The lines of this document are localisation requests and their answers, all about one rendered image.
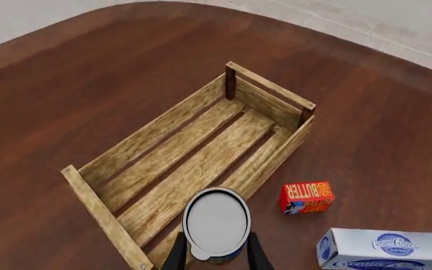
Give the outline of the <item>grey cream cheese box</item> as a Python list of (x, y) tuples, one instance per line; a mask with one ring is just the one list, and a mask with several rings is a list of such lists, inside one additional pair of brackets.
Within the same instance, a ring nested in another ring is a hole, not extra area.
[(432, 270), (432, 233), (331, 228), (316, 258), (324, 270)]

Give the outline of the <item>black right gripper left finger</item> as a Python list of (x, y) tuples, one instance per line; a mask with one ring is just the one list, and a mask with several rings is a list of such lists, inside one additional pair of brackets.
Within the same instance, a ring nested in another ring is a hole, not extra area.
[(179, 232), (161, 270), (185, 270), (187, 257), (190, 252), (191, 243), (188, 241), (185, 233)]

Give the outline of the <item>soup tin with grey lid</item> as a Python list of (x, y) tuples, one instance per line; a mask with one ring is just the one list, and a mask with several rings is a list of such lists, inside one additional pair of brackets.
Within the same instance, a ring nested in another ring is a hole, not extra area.
[(182, 229), (195, 260), (223, 265), (234, 260), (247, 244), (251, 213), (234, 190), (206, 188), (187, 203)]

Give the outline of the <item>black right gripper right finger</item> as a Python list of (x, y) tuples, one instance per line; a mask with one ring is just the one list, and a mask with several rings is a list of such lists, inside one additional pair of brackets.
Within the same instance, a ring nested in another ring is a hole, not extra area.
[(273, 270), (255, 232), (250, 232), (247, 240), (247, 260), (249, 270)]

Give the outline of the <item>red butter box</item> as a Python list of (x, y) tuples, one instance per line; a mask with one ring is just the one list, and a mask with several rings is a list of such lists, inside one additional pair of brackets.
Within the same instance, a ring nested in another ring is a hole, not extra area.
[(324, 212), (335, 201), (328, 181), (306, 181), (282, 186), (279, 205), (284, 215)]

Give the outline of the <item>wooden slat tray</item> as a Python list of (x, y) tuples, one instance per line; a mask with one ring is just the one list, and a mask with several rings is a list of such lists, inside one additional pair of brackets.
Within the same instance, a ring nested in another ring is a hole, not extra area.
[(304, 141), (316, 106), (229, 62), (220, 76), (82, 168), (61, 171), (131, 270), (157, 270), (176, 240), (145, 247), (191, 197), (223, 182), (251, 197)]

